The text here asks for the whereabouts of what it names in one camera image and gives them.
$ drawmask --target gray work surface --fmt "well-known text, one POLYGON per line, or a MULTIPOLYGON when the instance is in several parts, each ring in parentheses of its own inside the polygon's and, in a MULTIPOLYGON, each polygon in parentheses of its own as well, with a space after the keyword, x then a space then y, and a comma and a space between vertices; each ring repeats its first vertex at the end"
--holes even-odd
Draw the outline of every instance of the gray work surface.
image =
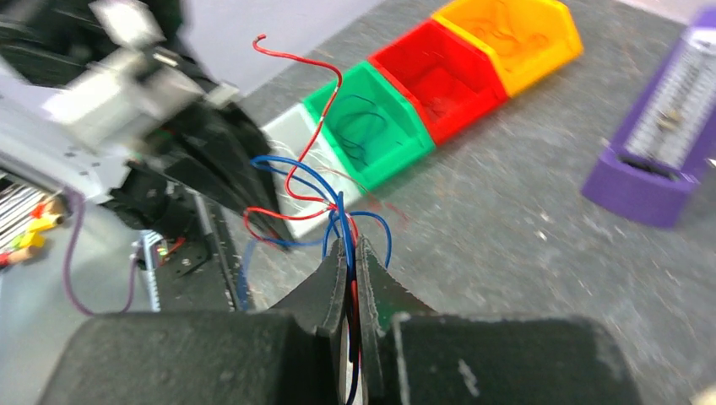
MULTIPOLYGON (((387 0, 311 56, 349 68, 443 3, 387 0)), ((564 3, 584 56, 377 192, 410 217, 401 227, 382 211, 393 226, 389 271, 438 311, 592 316, 617 338, 645 403, 688 403, 716 382, 716 182, 676 231, 627 222, 579 193, 681 27, 608 0, 564 3)), ((242 104, 264 123, 331 78, 293 66, 242 104)), ((385 251, 372 221, 359 227, 385 251)), ((249 281, 263 305, 294 288, 319 255, 258 249, 249 281)))

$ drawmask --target gray tabletop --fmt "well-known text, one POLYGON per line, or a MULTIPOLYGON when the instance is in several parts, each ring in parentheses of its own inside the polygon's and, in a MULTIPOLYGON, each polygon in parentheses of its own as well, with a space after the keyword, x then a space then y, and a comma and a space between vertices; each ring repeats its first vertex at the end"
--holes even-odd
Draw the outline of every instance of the gray tabletop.
MULTIPOLYGON (((349 68, 443 3, 387 0, 312 56, 349 68)), ((564 3, 585 55, 377 192, 409 217, 401 225, 382 212, 393 226, 389 270, 439 311, 592 316, 618 339, 645 403, 687 403, 716 382, 716 181, 668 232, 617 218, 579 193, 681 27, 608 0, 564 3)), ((330 79, 294 66, 243 105, 267 122, 330 79)), ((384 251, 380 229, 359 226, 384 251)), ((245 240, 237 231, 237 243, 245 240)), ((281 256, 259 248, 249 280, 262 305, 318 258, 317 249, 281 256)))

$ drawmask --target purple cable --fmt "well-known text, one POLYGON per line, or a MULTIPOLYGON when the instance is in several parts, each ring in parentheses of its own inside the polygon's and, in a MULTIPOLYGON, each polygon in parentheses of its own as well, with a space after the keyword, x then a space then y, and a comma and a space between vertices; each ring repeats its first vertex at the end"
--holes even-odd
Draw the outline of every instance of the purple cable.
MULTIPOLYGON (((75 225, 74 229, 72 230, 72 236, 70 236, 67 252, 65 253, 64 262, 62 263, 62 285, 65 288, 65 295, 68 297, 68 300, 77 309, 77 311, 87 316, 93 316, 96 315, 96 313, 87 308, 84 304, 82 304, 82 302, 80 302, 77 296, 74 294, 74 291, 72 289, 72 279, 70 275, 72 255, 74 254, 74 249, 77 247, 77 239, 79 238, 79 232, 82 230, 82 224, 84 222, 84 196, 80 192, 76 192, 75 190, 65 189, 65 191, 68 194, 68 198, 75 199, 75 225)), ((129 308, 132 306, 132 301, 134 301, 134 276, 136 274, 136 269, 137 255, 134 254, 132 255, 132 261, 129 265, 129 296, 127 297, 127 303, 124 305, 124 308, 119 311, 119 313, 129 311, 129 308)))

